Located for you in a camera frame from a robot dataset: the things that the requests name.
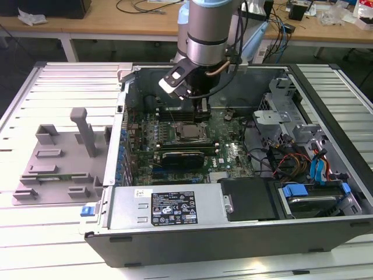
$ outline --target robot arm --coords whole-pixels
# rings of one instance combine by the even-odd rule
[[[191,0],[180,9],[177,64],[159,82],[168,94],[181,100],[194,99],[197,107],[202,98],[228,85],[216,88],[220,73],[232,63],[226,58],[227,41],[233,12],[240,4],[241,0]],[[239,33],[242,39],[242,16],[238,25],[236,39]]]

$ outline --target blue latch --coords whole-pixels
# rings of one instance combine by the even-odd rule
[[[289,184],[282,188],[285,197],[300,197],[308,195],[308,191],[303,184]]]
[[[83,206],[80,216],[81,217],[92,217],[95,215],[94,209],[95,209],[94,206]]]
[[[350,186],[347,183],[342,183],[342,189],[346,194],[349,194],[351,192]]]

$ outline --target wooden table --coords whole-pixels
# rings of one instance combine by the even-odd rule
[[[315,16],[304,16],[302,21],[288,19],[285,6],[279,6],[286,1],[275,0],[275,11],[284,23],[295,26],[289,45],[318,47],[317,57],[324,47],[339,48],[373,48],[373,32],[359,29],[356,25],[345,22],[344,26],[322,26]],[[277,38],[277,28],[270,24],[261,46],[254,59],[255,63],[262,63],[263,52],[273,39]]]
[[[131,15],[116,9],[117,0],[92,0],[90,10],[84,19],[47,18],[48,23],[28,26],[16,17],[0,17],[0,24],[15,37],[39,37],[60,39],[69,62],[78,61],[73,39],[97,40],[141,40],[141,41],[177,41],[177,17],[179,4],[163,10],[166,15],[138,14]],[[296,27],[289,44],[294,46],[373,48],[373,32],[360,30],[353,24],[344,26],[321,26],[317,18],[305,17],[301,22],[288,20],[288,13],[283,12],[276,1],[276,13],[286,22]],[[142,8],[151,9],[160,6],[142,3]],[[134,11],[130,0],[124,0],[120,8]],[[0,36],[7,34],[0,29]],[[277,37],[277,30],[269,25],[259,50],[267,49]],[[260,63],[262,57],[256,56]]]
[[[0,17],[0,24],[15,37],[60,39],[69,62],[78,61],[73,39],[177,41],[177,18],[181,5],[163,9],[165,15],[145,13],[131,15],[116,9],[117,0],[92,0],[84,19],[47,17],[48,23],[28,26],[16,17]],[[144,9],[153,9],[160,4],[144,3]],[[136,11],[130,0],[120,6],[126,11]],[[0,36],[7,34],[0,28]]]

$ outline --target small white label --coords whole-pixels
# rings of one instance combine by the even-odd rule
[[[50,177],[50,178],[38,178],[39,181],[59,181],[57,177]]]
[[[149,188],[138,188],[135,189],[135,198],[140,198],[140,197],[151,197],[153,193],[152,189]]]
[[[196,215],[185,215],[185,218],[186,219],[196,219],[197,216]]]

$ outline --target sticker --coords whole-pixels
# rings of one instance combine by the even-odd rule
[[[135,189],[135,198],[151,197],[153,189],[151,188],[137,188]]]
[[[198,223],[193,191],[161,192],[152,196],[152,225],[174,226]]]
[[[38,178],[39,181],[61,181],[60,178],[57,177],[49,177],[49,178]]]

